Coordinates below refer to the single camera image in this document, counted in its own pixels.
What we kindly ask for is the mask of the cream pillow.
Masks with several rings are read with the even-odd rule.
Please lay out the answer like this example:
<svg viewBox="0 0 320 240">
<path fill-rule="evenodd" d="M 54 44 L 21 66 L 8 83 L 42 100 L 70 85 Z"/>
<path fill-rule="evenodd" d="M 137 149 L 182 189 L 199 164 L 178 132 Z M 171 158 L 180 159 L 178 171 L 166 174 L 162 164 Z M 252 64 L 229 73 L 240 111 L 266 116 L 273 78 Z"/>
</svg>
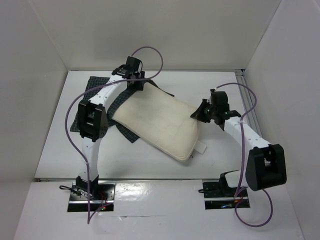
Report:
<svg viewBox="0 0 320 240">
<path fill-rule="evenodd" d="M 175 160 L 185 162 L 192 155 L 200 134 L 198 122 L 191 118 L 195 110 L 145 83 L 143 90 L 130 96 L 112 119 Z"/>
</svg>

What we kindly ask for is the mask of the dark checked pillowcase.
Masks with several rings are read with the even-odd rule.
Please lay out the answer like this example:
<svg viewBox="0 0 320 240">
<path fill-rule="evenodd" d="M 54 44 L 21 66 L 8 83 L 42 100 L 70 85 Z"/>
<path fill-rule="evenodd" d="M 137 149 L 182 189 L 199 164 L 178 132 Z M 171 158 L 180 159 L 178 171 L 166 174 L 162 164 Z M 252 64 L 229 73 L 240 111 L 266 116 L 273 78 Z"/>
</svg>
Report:
<svg viewBox="0 0 320 240">
<path fill-rule="evenodd" d="M 138 140 L 137 134 L 112 119 L 116 110 L 138 91 L 127 89 L 128 81 L 120 75 L 91 76 L 69 130 L 96 142 L 107 134 L 108 127 L 116 126 L 129 142 Z"/>
</svg>

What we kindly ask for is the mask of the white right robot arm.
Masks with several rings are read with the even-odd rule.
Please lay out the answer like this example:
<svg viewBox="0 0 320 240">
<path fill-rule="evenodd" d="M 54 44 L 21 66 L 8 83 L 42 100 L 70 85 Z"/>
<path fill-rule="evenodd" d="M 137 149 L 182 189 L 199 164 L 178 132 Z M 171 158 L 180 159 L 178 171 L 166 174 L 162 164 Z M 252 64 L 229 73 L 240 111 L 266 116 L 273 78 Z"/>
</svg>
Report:
<svg viewBox="0 0 320 240">
<path fill-rule="evenodd" d="M 231 110 L 224 91 L 211 89 L 190 116 L 202 123 L 214 122 L 241 146 L 240 170 L 221 174 L 218 190 L 223 196 L 237 195 L 242 188 L 260 191 L 287 182 L 285 151 L 259 136 L 236 110 Z"/>
</svg>

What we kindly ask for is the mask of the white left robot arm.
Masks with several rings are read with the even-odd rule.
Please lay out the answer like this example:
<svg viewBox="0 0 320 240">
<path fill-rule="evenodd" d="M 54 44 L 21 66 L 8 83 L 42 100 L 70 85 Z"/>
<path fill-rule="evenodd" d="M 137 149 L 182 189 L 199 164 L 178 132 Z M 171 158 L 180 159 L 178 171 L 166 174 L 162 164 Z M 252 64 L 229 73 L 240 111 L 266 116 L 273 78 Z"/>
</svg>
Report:
<svg viewBox="0 0 320 240">
<path fill-rule="evenodd" d="M 88 200 L 99 193 L 98 157 L 102 138 L 109 127 L 107 111 L 125 90 L 143 89 L 140 81 L 145 76 L 140 59 L 128 56 L 126 63 L 112 71 L 107 86 L 102 87 L 88 100 L 81 100 L 77 110 L 77 127 L 81 136 L 81 153 L 85 167 L 76 178 L 76 187 Z"/>
</svg>

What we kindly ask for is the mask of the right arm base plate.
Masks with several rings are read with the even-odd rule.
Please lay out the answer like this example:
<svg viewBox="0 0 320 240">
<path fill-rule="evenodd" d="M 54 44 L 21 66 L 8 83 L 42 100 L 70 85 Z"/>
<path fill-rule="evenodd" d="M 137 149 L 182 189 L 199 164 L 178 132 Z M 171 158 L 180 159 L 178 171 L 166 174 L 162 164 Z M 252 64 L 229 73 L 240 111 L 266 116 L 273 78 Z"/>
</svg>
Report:
<svg viewBox="0 0 320 240">
<path fill-rule="evenodd" d="M 237 197 L 234 197 L 236 188 L 223 188 L 218 181 L 203 181 L 202 188 L 198 190 L 204 197 L 206 210 L 224 210 L 238 208 L 250 208 L 248 192 L 244 190 Z"/>
</svg>

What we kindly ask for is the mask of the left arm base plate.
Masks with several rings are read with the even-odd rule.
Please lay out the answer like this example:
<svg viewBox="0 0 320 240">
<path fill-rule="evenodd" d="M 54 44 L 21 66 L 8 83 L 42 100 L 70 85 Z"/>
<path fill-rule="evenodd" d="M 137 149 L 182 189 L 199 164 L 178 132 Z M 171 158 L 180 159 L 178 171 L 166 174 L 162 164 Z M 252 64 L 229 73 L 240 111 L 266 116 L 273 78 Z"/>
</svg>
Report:
<svg viewBox="0 0 320 240">
<path fill-rule="evenodd" d="M 60 190 L 69 191 L 68 213 L 84 213 L 88 211 L 87 192 L 72 186 L 60 185 Z M 99 183 L 96 193 L 90 195 L 90 212 L 113 212 L 115 200 L 115 183 Z"/>
</svg>

